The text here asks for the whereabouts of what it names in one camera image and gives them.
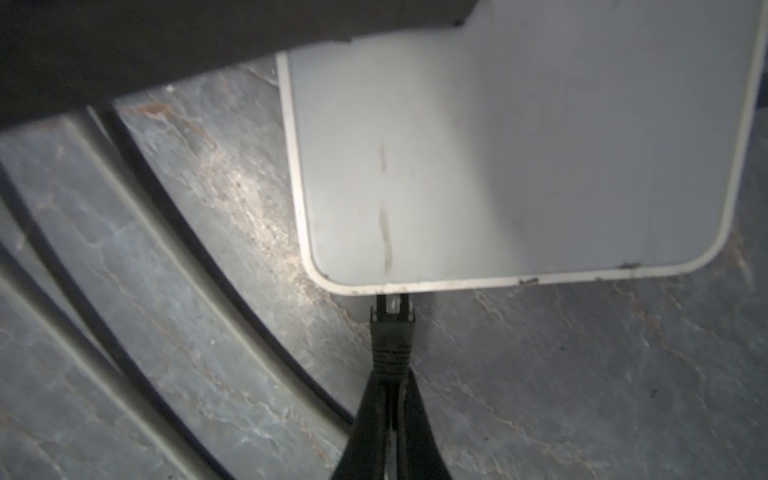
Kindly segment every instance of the white rim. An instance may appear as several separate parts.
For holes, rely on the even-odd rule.
[[[463,290],[472,288],[488,288],[495,286],[523,285],[527,283],[572,283],[587,282],[592,280],[623,280],[629,278],[641,278],[646,276],[669,276],[688,273],[709,263],[725,246],[730,233],[730,225],[736,207],[739,182],[746,156],[746,146],[750,139],[750,128],[754,116],[754,106],[757,89],[760,86],[760,78],[763,72],[763,59],[768,40],[768,1],[763,2],[760,9],[760,24],[758,35],[753,49],[752,69],[746,86],[744,106],[741,114],[739,133],[736,139],[736,147],[733,152],[733,165],[730,169],[730,178],[723,206],[723,217],[720,221],[720,230],[715,241],[709,249],[700,257],[690,262],[671,266],[641,266],[633,270],[592,270],[573,273],[548,273],[543,275],[526,276],[502,276],[494,278],[481,278],[471,280],[445,280],[438,282],[416,283],[384,283],[380,285],[350,286],[335,283],[323,275],[312,258],[310,248],[310,232],[306,218],[306,205],[304,202],[304,187],[301,177],[301,164],[299,160],[299,144],[296,136],[296,118],[293,110],[293,89],[290,82],[290,68],[288,54],[282,51],[277,54],[277,77],[280,86],[280,100],[283,105],[283,124],[286,132],[286,145],[288,147],[288,162],[290,166],[291,189],[293,190],[293,206],[296,211],[296,228],[299,234],[299,247],[301,260],[310,278],[323,289],[339,295],[373,295],[377,293],[401,293],[401,292],[425,292],[438,290]]]

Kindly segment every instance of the gray marble countertop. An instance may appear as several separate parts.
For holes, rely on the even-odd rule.
[[[354,412],[372,299],[303,271],[273,60],[116,105],[229,280]],[[328,478],[345,439],[260,371],[75,136],[62,118],[7,131],[0,160],[126,350],[236,478]],[[763,477],[767,157],[759,111],[730,239],[694,273],[415,295],[412,364],[454,478]],[[76,316],[0,213],[3,244]],[[181,478],[5,293],[2,319],[0,478]]]

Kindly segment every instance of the marble surface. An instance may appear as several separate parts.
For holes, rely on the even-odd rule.
[[[117,105],[230,281],[354,411],[371,366],[372,300],[331,295],[303,272],[278,93],[268,58]],[[127,350],[237,478],[327,478],[343,442],[303,422],[291,398],[211,321],[67,135],[55,119],[6,132],[0,159]],[[766,157],[768,113],[759,112],[729,242],[697,272],[414,297],[412,364],[454,478],[762,477]],[[23,241],[3,241],[24,250]],[[19,355],[33,361],[32,352]],[[4,370],[14,356],[0,357]],[[49,383],[29,388],[43,392]],[[21,400],[7,389],[2,407],[13,412]],[[30,421],[16,419],[25,428]],[[0,449],[9,471],[26,472],[6,454],[19,435],[6,434]],[[114,451],[106,442],[91,447]],[[137,476],[127,469],[119,478]]]

